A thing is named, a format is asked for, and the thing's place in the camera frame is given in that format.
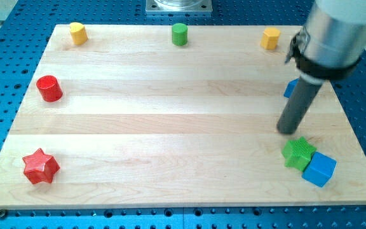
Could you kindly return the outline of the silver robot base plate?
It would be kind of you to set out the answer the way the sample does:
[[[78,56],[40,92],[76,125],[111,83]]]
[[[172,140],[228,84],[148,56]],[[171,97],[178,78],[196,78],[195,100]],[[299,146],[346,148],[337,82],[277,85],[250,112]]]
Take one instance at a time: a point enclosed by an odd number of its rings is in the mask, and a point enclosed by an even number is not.
[[[146,0],[149,15],[213,12],[212,0]]]

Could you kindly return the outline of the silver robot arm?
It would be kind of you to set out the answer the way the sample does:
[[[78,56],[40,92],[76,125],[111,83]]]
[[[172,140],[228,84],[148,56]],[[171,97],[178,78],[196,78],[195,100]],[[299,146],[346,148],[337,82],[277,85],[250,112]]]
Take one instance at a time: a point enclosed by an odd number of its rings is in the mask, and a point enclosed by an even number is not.
[[[347,67],[366,46],[366,0],[316,0],[304,28],[305,57],[325,67]]]

